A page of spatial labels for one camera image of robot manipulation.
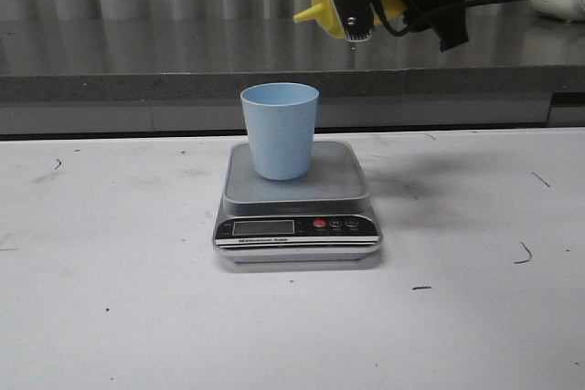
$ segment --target black scuff mark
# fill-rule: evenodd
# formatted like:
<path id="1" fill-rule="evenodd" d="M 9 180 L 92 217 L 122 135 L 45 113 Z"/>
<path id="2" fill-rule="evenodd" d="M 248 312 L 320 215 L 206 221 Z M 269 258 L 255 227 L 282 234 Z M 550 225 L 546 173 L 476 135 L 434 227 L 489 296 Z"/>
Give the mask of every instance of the black scuff mark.
<path id="1" fill-rule="evenodd" d="M 522 244 L 522 247 L 528 253 L 528 258 L 524 260 L 518 260 L 515 262 L 515 264 L 526 264 L 527 262 L 530 262 L 530 260 L 532 260 L 532 252 L 528 249 L 527 245 L 524 242 L 520 241 L 520 244 Z"/>
<path id="2" fill-rule="evenodd" d="M 6 242 L 8 242 L 8 239 L 10 239 L 10 237 L 12 236 L 12 233 L 4 233 L 2 236 L 0 236 L 0 247 L 2 247 Z M 18 248 L 0 248 L 0 251 L 17 251 Z"/>
<path id="3" fill-rule="evenodd" d="M 537 173 L 533 172 L 532 175 L 534 175 L 538 180 L 544 183 L 546 187 L 551 187 L 550 184 L 548 184 L 548 182 Z"/>
<path id="4" fill-rule="evenodd" d="M 51 182 L 51 181 L 55 180 L 56 178 L 58 178 L 59 176 L 60 176 L 60 173 L 51 172 L 49 174 L 41 175 L 40 177 L 33 179 L 32 183 L 43 184 L 46 182 Z"/>

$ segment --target gray countertop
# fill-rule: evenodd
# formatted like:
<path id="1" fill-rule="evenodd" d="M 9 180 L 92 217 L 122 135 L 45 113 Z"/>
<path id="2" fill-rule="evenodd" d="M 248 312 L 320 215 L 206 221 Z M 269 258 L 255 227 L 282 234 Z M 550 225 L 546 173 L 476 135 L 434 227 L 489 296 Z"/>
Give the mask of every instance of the gray countertop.
<path id="1" fill-rule="evenodd" d="M 470 16 L 446 53 L 431 31 L 367 43 L 290 20 L 0 23 L 0 102 L 187 100 L 293 80 L 325 98 L 585 90 L 585 26 Z"/>

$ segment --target cup rim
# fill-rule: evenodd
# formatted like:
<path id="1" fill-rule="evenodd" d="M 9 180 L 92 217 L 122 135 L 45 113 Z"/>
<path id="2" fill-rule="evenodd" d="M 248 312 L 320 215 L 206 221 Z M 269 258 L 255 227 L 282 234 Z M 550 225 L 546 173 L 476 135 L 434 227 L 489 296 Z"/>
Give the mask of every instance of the cup rim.
<path id="1" fill-rule="evenodd" d="M 266 86 L 274 86 L 274 85 L 293 85 L 293 86 L 301 86 L 302 88 L 305 89 L 309 89 L 312 90 L 314 92 L 314 94 L 305 99 L 305 100 L 299 100 L 298 102 L 294 102 L 294 103 L 283 103 L 283 104 L 266 104 L 266 103 L 262 103 L 262 102 L 256 102 L 254 100 L 249 100 L 247 98 L 244 97 L 244 93 L 246 93 L 247 91 L 253 90 L 253 89 L 259 89 L 262 87 L 266 87 Z M 246 102 L 248 102 L 249 104 L 252 105 L 258 105 L 258 106 L 262 106 L 262 107 L 292 107 L 294 105 L 302 105 L 302 104 L 306 104 L 307 102 L 311 102 L 312 100 L 316 100 L 317 98 L 319 98 L 319 90 L 317 90 L 315 87 L 313 86 L 309 86 L 308 84 L 302 84 L 302 82 L 288 82 L 288 81 L 282 81 L 282 82 L 263 82 L 261 84 L 256 84 L 254 86 L 250 86 L 247 87 L 246 89 L 244 89 L 240 94 L 239 94 L 240 98 L 242 100 L 245 100 Z"/>

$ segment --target yellow nozzle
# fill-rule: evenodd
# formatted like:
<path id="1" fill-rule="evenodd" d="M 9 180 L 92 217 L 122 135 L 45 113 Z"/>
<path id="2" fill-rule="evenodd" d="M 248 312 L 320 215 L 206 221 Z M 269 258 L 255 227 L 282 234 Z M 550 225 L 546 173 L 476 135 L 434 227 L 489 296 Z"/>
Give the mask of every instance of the yellow nozzle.
<path id="1" fill-rule="evenodd" d="M 310 8 L 305 9 L 304 11 L 294 15 L 292 17 L 292 20 L 295 23 L 306 22 L 308 20 L 317 20 L 318 18 L 321 18 L 324 10 L 325 10 L 325 5 L 316 4 L 316 5 L 311 6 Z"/>

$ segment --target scale button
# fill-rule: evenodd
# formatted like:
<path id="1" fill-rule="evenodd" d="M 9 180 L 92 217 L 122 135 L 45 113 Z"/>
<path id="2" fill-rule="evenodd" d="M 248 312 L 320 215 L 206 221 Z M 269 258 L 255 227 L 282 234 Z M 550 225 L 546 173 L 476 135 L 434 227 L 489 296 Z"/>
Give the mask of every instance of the scale button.
<path id="1" fill-rule="evenodd" d="M 313 221 L 313 225 L 315 227 L 325 227 L 327 226 L 327 222 L 324 219 L 315 219 L 315 221 Z"/>
<path id="2" fill-rule="evenodd" d="M 357 220 L 354 218 L 348 218 L 346 220 L 346 226 L 348 227 L 357 227 L 357 225 L 358 225 Z"/>

